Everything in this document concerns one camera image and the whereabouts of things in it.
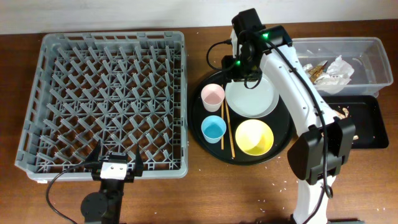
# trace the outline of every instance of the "gray dish rack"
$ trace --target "gray dish rack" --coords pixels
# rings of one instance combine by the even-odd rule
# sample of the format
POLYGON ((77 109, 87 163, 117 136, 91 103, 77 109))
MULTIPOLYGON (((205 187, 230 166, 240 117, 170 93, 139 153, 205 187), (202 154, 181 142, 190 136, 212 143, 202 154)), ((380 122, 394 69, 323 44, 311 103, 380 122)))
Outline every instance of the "gray dish rack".
MULTIPOLYGON (((48 34, 42 41, 15 165, 38 182, 79 164, 102 142, 142 179, 188 171, 187 62, 181 32, 48 34)), ((76 169, 60 180, 92 180, 76 169)))

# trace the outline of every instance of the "black baking tray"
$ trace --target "black baking tray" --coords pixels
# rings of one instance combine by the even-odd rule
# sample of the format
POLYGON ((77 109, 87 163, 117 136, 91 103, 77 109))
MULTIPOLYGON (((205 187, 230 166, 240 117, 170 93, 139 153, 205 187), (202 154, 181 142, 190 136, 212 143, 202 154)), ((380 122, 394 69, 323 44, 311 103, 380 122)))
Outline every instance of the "black baking tray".
MULTIPOLYGON (((204 81, 202 81, 198 85, 192 97, 190 98, 188 106, 188 125, 195 140, 200 144, 202 148, 204 148, 214 157, 224 162, 235 165, 242 165, 242 166, 254 165, 268 161, 277 156, 280 152, 282 152, 286 148, 286 146, 289 144, 290 140, 292 139, 293 133, 295 132, 295 127, 293 120, 290 117, 290 113, 287 110, 281 98, 279 98, 277 106, 269 115, 264 116, 262 118, 257 118, 258 120, 261 120, 266 124, 268 124, 268 126, 271 128, 272 132, 274 133, 274 145, 272 146, 269 152, 265 153, 262 156, 247 155, 239 149, 238 145, 236 144, 236 141, 234 140, 235 158, 233 159, 231 152, 231 145, 229 143, 228 125, 224 135, 224 150, 221 150, 221 140, 215 144, 208 143, 203 137, 203 134, 201 132, 200 128, 201 123, 207 116, 210 115, 217 115, 221 117, 221 109, 219 109, 214 113, 208 112, 203 107, 203 103, 200 98, 201 90, 205 85, 210 83, 224 85, 225 89, 226 83, 224 82, 223 72, 216 72, 211 76, 209 76, 204 81)), ((245 118, 236 114, 230 107, 229 107, 229 115, 231 121, 232 135, 234 137, 235 131, 238 128, 239 124, 251 118, 245 118)), ((224 109, 224 120, 227 122, 225 109, 224 109)))
POLYGON ((328 96, 323 97, 329 106, 342 114, 343 108, 355 125, 352 149, 384 149, 389 145, 379 103, 373 96, 328 96))

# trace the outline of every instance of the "white plate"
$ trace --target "white plate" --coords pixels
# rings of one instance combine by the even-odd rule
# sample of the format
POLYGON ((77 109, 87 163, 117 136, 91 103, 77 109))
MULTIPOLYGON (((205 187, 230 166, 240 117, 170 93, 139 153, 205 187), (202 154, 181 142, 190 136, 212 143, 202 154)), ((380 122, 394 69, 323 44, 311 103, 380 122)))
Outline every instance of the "white plate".
POLYGON ((275 109, 279 93, 263 74, 260 84, 252 90, 246 88, 244 82, 228 83, 225 87, 225 98, 229 107, 237 114, 247 118, 261 118, 275 109))

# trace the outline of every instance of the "table surface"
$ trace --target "table surface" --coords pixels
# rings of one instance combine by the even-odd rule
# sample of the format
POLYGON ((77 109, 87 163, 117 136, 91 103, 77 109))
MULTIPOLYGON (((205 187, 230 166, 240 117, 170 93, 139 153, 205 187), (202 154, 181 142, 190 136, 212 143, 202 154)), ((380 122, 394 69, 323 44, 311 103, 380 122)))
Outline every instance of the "table surface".
MULTIPOLYGON (((398 20, 284 24, 297 37, 378 37, 398 76, 398 20)), ((188 92, 211 71, 206 51, 225 40, 231 27, 184 28, 188 50, 188 92)), ((45 202, 47 185, 30 180, 14 166, 22 124, 45 34, 0 36, 0 214, 3 223, 66 223, 45 202)), ((220 66, 230 46, 214 49, 211 61, 220 66)), ((366 223, 398 220, 398 84, 377 98, 389 135, 387 149, 352 150, 333 184, 329 219, 358 218, 366 223)), ((297 200, 296 178, 287 150, 256 166, 233 166, 204 151, 189 134, 188 174, 182 179, 138 180, 124 189, 121 222, 126 223, 255 223, 286 219, 297 200)), ((62 182, 52 189, 54 205, 83 222, 80 204, 99 189, 98 182, 62 182)))

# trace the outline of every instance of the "yellow bowl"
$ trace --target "yellow bowl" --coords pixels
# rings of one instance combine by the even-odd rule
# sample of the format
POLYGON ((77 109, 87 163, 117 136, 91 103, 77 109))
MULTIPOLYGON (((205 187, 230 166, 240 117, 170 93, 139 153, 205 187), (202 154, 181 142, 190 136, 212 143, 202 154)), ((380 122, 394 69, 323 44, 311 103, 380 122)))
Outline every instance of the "yellow bowl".
POLYGON ((238 126, 235 140, 239 148, 247 155, 261 156, 271 149, 274 143, 274 134, 266 123, 249 119, 238 126))

